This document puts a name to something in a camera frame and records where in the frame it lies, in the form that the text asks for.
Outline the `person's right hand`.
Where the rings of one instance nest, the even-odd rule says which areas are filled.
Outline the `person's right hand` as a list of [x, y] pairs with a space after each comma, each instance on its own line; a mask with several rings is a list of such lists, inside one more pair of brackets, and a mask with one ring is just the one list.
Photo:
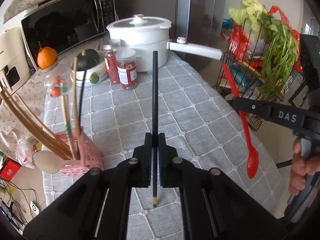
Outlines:
[[290, 173], [289, 193], [296, 196], [306, 186], [305, 175], [314, 175], [320, 171], [319, 156], [305, 160], [300, 156], [301, 143], [296, 138], [293, 142], [292, 167]]

